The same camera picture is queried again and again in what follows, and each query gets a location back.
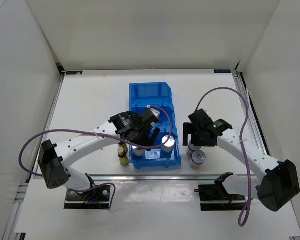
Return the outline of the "silver-lid blue-label bottle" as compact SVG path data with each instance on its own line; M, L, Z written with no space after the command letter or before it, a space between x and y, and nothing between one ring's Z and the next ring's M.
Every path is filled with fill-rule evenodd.
M132 146L132 153L135 158L143 159L146 156L146 151L143 148Z
M160 157L162 159L170 159L176 145L176 140L173 136L165 135L162 138L164 144L160 149Z

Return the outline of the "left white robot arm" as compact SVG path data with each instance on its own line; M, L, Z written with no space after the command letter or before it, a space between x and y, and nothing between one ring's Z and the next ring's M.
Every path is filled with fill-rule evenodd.
M69 140L41 144L38 165L48 189L65 186L77 191L83 200L90 200L95 194L92 179L72 165L78 160L119 142L127 141L139 146L152 147L157 134L152 128L159 122L160 112L146 108L141 113L122 112L88 133Z

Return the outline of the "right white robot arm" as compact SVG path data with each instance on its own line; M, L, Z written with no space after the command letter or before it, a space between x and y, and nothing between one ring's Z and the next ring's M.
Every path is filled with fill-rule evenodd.
M290 160L280 161L248 142L240 140L233 127L223 119L213 121L203 110L189 115L183 123L183 145L219 147L249 167L255 179L248 186L248 178L227 172L213 185L201 188L206 201L230 200L233 195L259 200L272 212L279 211L300 193L297 168Z

